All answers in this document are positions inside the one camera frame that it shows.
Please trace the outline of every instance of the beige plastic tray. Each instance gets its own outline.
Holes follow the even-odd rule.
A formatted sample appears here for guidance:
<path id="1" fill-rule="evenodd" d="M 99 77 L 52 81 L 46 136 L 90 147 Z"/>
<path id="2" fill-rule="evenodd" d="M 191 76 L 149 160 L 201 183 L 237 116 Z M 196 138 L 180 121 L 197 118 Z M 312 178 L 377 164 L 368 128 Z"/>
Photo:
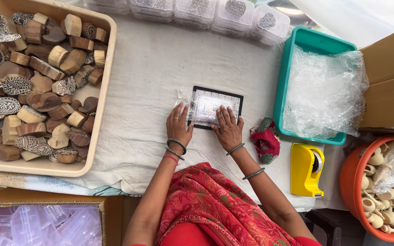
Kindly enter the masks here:
<path id="1" fill-rule="evenodd" d="M 112 69 L 115 41 L 117 39 L 117 25 L 107 15 L 78 8 L 75 6 L 59 3 L 51 0 L 0 0 L 0 14 L 11 18 L 15 12 L 27 14 L 42 13 L 60 23 L 67 14 L 79 16 L 83 22 L 91 22 L 96 27 L 110 32 L 109 47 L 107 49 L 106 64 L 104 67 L 103 82 L 101 87 L 94 87 L 90 83 L 87 86 L 76 89 L 73 98 L 84 102 L 86 97 L 98 97 L 98 108 L 94 129 L 91 135 L 91 144 L 86 162 L 74 162 L 64 164 L 51 162 L 47 158 L 24 161 L 22 158 L 16 161 L 0 161 L 0 171 L 19 172 L 28 174 L 51 175 L 62 177 L 79 177 L 87 173 L 92 166 L 106 103 L 107 88 L 109 86 L 110 71 Z"/>

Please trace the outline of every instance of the red thread bracelet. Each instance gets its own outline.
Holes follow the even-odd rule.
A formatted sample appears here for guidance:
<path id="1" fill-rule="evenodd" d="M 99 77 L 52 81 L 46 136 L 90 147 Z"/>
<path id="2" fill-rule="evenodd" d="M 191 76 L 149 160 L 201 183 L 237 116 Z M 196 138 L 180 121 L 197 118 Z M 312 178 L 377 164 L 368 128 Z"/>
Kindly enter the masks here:
<path id="1" fill-rule="evenodd" d="M 179 164 L 179 161 L 176 160 L 176 158 L 174 158 L 174 157 L 172 157 L 172 156 L 168 156 L 168 155 L 166 155 L 166 156 L 164 156 L 164 157 L 162 157 L 162 158 L 165 158 L 165 157 L 171 158 L 171 159 L 173 159 L 173 160 L 176 162 L 176 164 Z"/>

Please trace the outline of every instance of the white cloth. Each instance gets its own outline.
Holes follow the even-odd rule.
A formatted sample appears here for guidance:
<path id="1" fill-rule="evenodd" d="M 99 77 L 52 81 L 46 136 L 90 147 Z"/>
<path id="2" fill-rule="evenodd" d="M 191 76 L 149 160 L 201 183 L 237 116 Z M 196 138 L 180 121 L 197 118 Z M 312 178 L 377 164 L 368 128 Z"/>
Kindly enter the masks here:
<path id="1" fill-rule="evenodd" d="M 177 90 L 190 92 L 195 85 L 244 96 L 243 139 L 258 160 L 249 130 L 273 115 L 283 45 L 269 47 L 132 16 L 113 19 L 118 26 L 117 44 L 94 165 L 84 176 L 60 179 L 81 187 L 110 185 L 142 195 L 165 152 L 165 124 L 178 99 Z M 315 199 L 290 193 L 293 141 L 299 139 L 282 136 L 281 153 L 265 171 L 298 211 L 306 211 Z M 176 171 L 207 161 L 259 203 L 212 131 L 194 129 L 184 158 Z"/>

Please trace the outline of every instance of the teal plastic tray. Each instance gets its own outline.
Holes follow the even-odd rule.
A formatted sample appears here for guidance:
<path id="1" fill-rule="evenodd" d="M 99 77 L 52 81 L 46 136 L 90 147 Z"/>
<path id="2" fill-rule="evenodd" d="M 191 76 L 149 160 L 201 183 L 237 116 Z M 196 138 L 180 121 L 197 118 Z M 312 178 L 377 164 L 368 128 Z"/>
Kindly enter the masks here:
<path id="1" fill-rule="evenodd" d="M 288 79 L 290 77 L 291 59 L 293 57 L 294 45 L 299 46 L 306 52 L 314 52 L 319 55 L 339 54 L 345 51 L 357 50 L 357 47 L 342 39 L 332 37 L 319 31 L 298 26 L 293 29 L 291 37 L 285 42 L 284 53 L 282 55 L 281 70 L 279 71 L 279 81 L 277 83 L 275 109 L 273 118 L 276 128 L 284 135 L 302 138 L 320 143 L 342 145 L 346 141 L 345 133 L 337 133 L 334 138 L 320 139 L 315 137 L 299 137 L 294 133 L 282 129 L 282 116 L 284 114 L 285 96 L 287 94 Z"/>

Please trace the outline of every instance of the paisley print fabric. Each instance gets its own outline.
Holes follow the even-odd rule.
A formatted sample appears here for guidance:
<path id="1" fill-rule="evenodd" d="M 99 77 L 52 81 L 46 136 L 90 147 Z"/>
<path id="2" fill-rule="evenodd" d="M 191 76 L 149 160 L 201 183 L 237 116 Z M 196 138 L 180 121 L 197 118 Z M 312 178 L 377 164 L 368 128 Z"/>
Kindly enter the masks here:
<path id="1" fill-rule="evenodd" d="M 184 222 L 209 228 L 226 246 L 300 246 L 234 182 L 207 162 L 173 175 L 156 245 Z"/>

